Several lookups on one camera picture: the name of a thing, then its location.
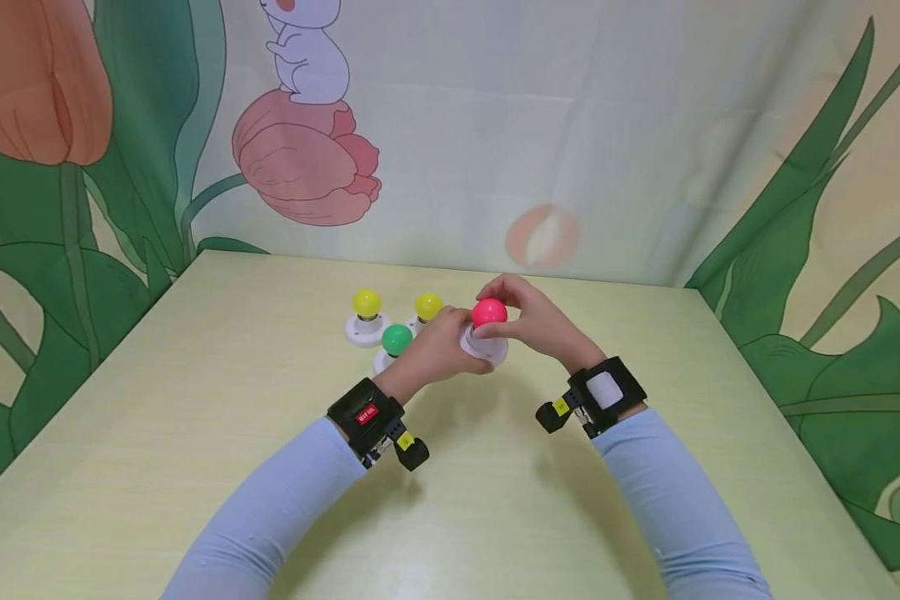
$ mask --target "yellow ball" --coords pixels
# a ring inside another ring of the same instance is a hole
[[[380,295],[373,290],[361,290],[353,297],[353,311],[358,317],[373,318],[383,305]]]
[[[417,309],[418,317],[424,321],[432,321],[443,308],[443,301],[436,294],[420,294],[414,307]]]

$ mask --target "white stand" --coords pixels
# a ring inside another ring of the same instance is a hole
[[[387,350],[380,348],[380,352],[373,358],[373,374],[379,375],[384,372],[385,368],[393,365],[396,360],[393,356],[387,354]]]
[[[347,333],[347,340],[357,348],[373,348],[380,346],[380,339],[389,326],[391,321],[384,313],[377,314],[373,321],[363,321],[357,315],[351,315],[344,331]]]
[[[473,336],[473,326],[469,326],[460,336],[460,347],[470,356],[489,361],[494,367],[499,367],[501,362],[507,360],[509,343],[505,338],[477,340]]]
[[[405,326],[410,328],[410,333],[412,333],[414,338],[416,338],[417,334],[420,333],[420,329],[423,329],[423,326],[425,326],[426,323],[420,323],[420,317],[417,315],[413,315],[413,318],[411,318],[410,321],[407,321],[404,324]]]

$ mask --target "child's hand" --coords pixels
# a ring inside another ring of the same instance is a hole
[[[520,309],[520,318],[511,322],[489,322],[478,327],[480,339],[511,338],[526,343],[538,353],[556,358],[568,373],[596,367],[607,355],[577,329],[568,316],[544,292],[515,274],[502,274],[483,286],[477,300],[496,298]]]
[[[374,378],[377,387],[406,404],[414,393],[431,383],[460,373],[491,373],[490,362],[474,358],[460,347],[460,337],[469,321],[470,311],[444,306],[393,365]]]

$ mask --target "black wrist strap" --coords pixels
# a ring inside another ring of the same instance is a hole
[[[609,408],[602,408],[590,393],[587,383],[600,373],[609,373],[610,378],[620,387],[622,398]],[[583,425],[583,431],[591,438],[619,423],[620,416],[647,399],[638,380],[624,366],[619,356],[600,362],[594,368],[582,368],[567,380],[570,389],[556,402],[547,402],[537,410],[537,421],[547,433],[563,429],[571,415],[576,415]]]
[[[365,468],[373,467],[387,448],[407,470],[423,465],[430,450],[411,435],[401,418],[403,407],[369,379],[363,379],[328,410],[327,416],[347,434],[350,448]]]

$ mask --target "cartoon rabbit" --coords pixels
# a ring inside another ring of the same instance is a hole
[[[341,0],[260,0],[278,34],[267,42],[276,72],[291,101],[329,105],[343,99],[350,68],[340,48],[323,31],[340,14]]]

